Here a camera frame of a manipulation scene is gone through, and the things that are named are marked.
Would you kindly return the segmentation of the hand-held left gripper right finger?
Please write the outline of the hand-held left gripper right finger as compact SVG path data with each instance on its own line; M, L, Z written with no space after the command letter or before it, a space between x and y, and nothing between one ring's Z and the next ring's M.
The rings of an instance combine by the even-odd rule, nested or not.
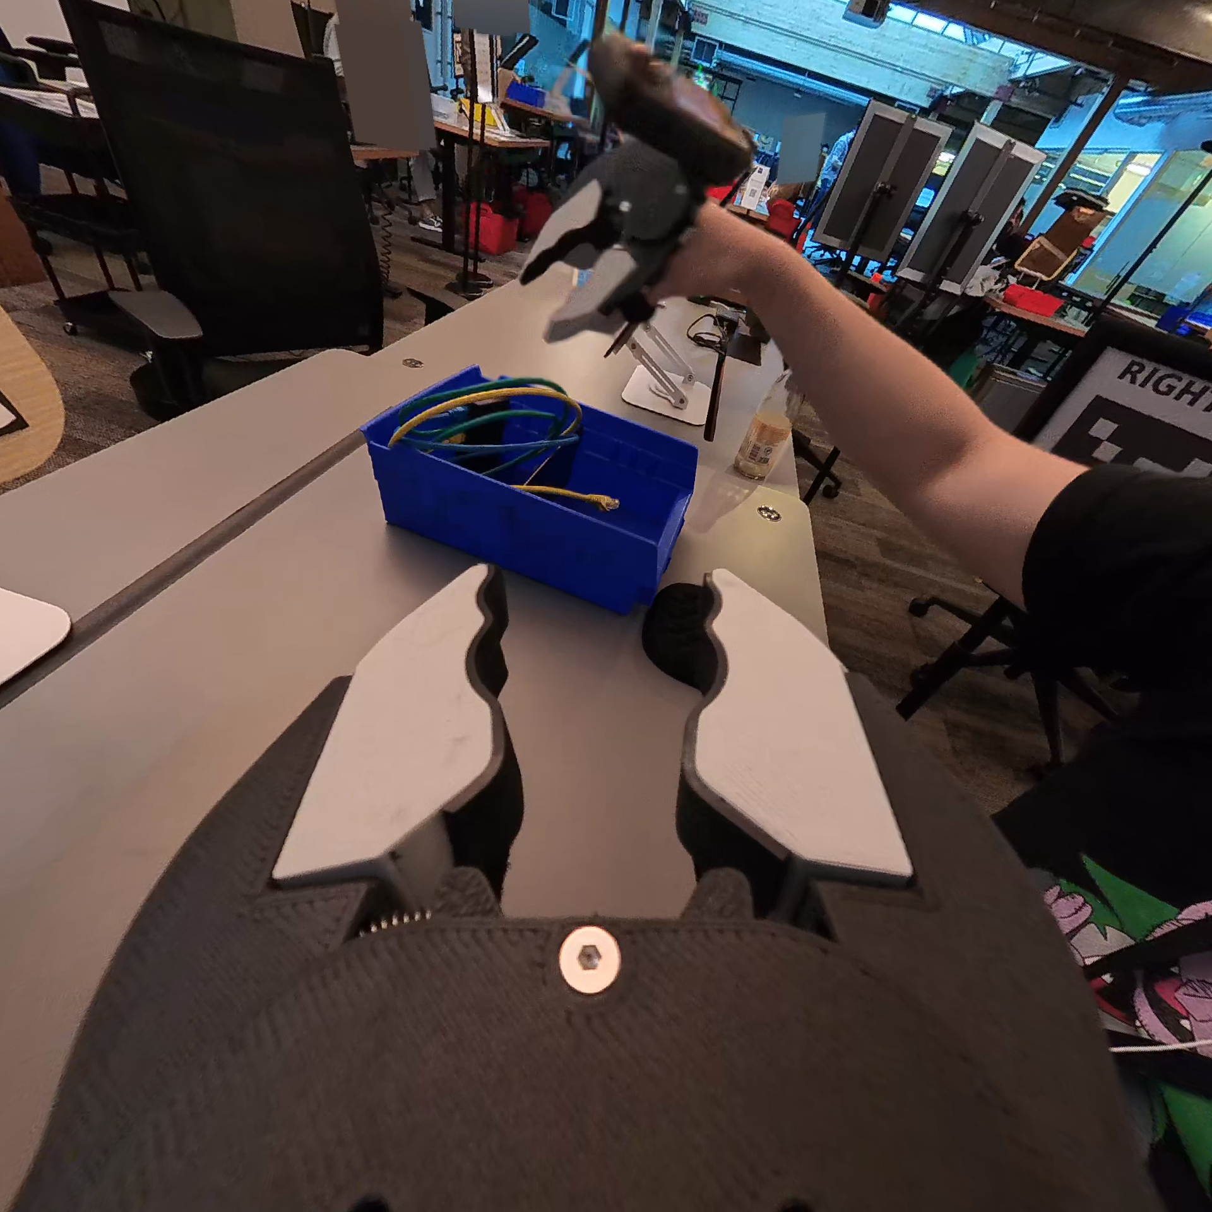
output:
M704 574L700 704L674 824L696 875L739 871L755 915L809 922L820 882L904 891L915 871L847 672L734 572Z

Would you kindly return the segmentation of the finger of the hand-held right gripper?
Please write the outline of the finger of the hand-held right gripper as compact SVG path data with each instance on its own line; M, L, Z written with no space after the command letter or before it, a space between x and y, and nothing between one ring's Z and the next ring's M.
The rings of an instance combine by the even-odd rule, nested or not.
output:
M603 250L587 279L572 288L552 311L545 342L563 342L582 334L616 336L628 325L644 323L644 295L639 262L625 247Z
M616 183L604 177L589 179L552 211L541 228L520 271L520 283L529 285L554 265L594 269L600 261L604 281L623 281L623 256L616 251L622 221L618 218L623 194Z

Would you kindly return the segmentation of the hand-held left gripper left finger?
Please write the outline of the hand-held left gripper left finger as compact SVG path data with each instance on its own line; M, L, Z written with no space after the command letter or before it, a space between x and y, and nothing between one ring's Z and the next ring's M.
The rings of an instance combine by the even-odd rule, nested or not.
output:
M501 894L523 820L501 708L499 568L474 565L355 665L270 871L280 887L371 881L427 910L455 868Z

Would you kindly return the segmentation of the blue plastic bin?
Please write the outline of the blue plastic bin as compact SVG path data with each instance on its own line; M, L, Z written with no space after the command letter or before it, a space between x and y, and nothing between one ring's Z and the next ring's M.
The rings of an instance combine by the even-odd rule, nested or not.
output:
M462 427L470 404L503 397L502 426ZM386 524L619 614L656 596L697 469L681 438L478 366L361 434Z

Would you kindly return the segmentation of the person's right forearm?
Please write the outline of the person's right forearm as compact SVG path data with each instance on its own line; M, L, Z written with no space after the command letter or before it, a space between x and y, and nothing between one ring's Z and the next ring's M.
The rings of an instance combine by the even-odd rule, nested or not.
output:
M1027 547L1080 468L994 424L939 367L751 235L735 282L832 444L926 538L1021 606Z

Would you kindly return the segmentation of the person's right hand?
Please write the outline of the person's right hand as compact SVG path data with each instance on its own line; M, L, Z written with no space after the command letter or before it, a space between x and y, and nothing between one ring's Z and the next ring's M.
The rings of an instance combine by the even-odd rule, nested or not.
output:
M657 304L670 297L714 296L749 300L753 274L762 269L773 240L714 200L699 208L658 279L644 289Z

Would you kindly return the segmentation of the metal display stand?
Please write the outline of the metal display stand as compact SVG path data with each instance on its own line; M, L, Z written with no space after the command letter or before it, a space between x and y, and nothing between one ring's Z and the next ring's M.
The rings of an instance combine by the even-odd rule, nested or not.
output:
M654 416L704 429L710 408L710 383L704 383L682 348L651 321L625 325L612 343L625 352L633 370L621 390L623 405Z

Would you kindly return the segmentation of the grey board stand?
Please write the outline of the grey board stand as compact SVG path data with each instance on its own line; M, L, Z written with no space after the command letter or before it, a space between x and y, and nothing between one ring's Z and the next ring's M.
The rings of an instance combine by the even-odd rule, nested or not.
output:
M960 295L1044 158L1030 144L974 124L896 265L896 279Z
M950 134L946 123L871 101L811 239L886 261Z

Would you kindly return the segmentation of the glass bottle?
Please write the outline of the glass bottle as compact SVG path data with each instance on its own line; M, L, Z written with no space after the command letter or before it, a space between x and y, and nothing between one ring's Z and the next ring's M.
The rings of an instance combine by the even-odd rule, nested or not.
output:
M732 471L749 480L765 480L790 440L799 411L792 373L784 369L758 404L741 438Z

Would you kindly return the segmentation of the black printed t-shirt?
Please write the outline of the black printed t-shirt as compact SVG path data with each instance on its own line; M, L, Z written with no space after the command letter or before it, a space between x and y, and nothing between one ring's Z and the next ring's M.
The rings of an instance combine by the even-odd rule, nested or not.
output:
M1065 665L1137 700L994 817L1104 1025L1168 1047L1118 1057L1167 1209L1209 1209L1209 480L1100 466L1047 507L1023 605Z

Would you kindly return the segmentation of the grey waste bin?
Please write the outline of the grey waste bin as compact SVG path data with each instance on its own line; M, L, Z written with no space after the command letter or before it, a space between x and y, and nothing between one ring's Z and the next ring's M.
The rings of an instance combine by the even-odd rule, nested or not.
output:
M1045 385L1037 374L989 363L977 371L970 397L989 422L1012 434Z

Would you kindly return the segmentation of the framed marker sign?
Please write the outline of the framed marker sign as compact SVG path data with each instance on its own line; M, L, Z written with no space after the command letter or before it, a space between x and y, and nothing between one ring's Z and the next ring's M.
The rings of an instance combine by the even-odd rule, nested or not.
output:
M1209 342L1101 317L1013 434L1084 468L1210 476Z

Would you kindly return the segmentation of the wooden display board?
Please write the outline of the wooden display board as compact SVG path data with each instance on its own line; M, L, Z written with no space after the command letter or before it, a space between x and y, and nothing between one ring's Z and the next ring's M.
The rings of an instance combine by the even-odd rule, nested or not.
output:
M34 473L64 437L65 409L55 381L30 342L1 311L1 486Z

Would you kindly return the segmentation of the black handled tool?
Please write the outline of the black handled tool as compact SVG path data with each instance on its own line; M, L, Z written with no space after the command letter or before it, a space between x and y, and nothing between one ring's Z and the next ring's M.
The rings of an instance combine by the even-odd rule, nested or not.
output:
M711 443L716 437L717 422L718 422L718 405L721 395L721 381L723 373L725 367L725 360L728 357L728 345L731 339L725 336L720 336L716 342L716 362L714 370L710 380L710 392L707 411L704 415L704 427L703 427L703 441L706 444Z

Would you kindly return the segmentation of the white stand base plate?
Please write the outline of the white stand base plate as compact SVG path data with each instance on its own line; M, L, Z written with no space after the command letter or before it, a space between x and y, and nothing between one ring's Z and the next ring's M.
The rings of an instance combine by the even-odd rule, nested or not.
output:
M47 600L8 591L1 598L1 687L45 658L71 633L71 619Z

